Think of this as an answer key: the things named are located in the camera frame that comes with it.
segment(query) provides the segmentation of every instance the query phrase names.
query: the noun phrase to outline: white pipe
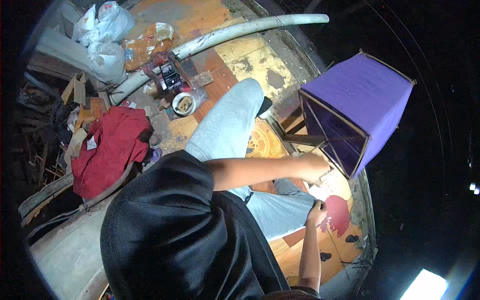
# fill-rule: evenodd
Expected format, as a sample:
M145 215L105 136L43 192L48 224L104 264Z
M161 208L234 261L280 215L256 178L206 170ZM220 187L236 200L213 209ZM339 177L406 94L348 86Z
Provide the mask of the white pipe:
M183 60L189 55L194 55L223 42L254 32L290 25L328 23L328 21L328 16L323 13L286 14L275 17L260 18L218 29L205 36L198 37L173 48L172 51L180 60ZM155 74L160 73L160 68L156 67L153 72ZM123 99L145 84L148 80L148 76L145 75L143 71L138 71L133 74L113 91L110 96L112 105L118 105Z

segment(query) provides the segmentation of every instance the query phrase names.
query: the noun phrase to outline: purple lantern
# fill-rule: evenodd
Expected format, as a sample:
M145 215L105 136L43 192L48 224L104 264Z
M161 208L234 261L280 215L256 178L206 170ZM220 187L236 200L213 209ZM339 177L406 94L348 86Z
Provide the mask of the purple lantern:
M416 81L360 50L299 91L309 135L347 179L356 177L397 128Z

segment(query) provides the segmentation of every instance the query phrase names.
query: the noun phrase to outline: black shoe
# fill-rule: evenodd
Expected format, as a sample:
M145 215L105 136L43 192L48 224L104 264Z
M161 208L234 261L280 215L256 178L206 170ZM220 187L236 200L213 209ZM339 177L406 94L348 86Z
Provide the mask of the black shoe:
M262 103L262 106L260 106L260 109L258 110L258 113L256 115L256 118L266 112L269 108L272 107L272 100L268 97L264 97L264 101Z

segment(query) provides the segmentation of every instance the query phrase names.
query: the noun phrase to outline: light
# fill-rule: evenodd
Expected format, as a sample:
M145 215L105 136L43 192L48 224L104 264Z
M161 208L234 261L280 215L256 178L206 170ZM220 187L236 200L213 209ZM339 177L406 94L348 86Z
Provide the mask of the light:
M400 300L439 300L445 293L447 286L448 283L445 279L423 269Z

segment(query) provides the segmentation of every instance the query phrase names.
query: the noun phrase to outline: knee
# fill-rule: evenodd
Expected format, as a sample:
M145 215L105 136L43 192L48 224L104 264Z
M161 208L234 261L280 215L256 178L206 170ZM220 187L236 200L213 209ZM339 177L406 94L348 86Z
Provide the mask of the knee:
M262 90L262 87L253 78L246 78L237 83L234 86L235 89L239 89L243 92L247 92L249 97L247 97L250 101L253 102L253 104L258 104L264 101L264 92Z

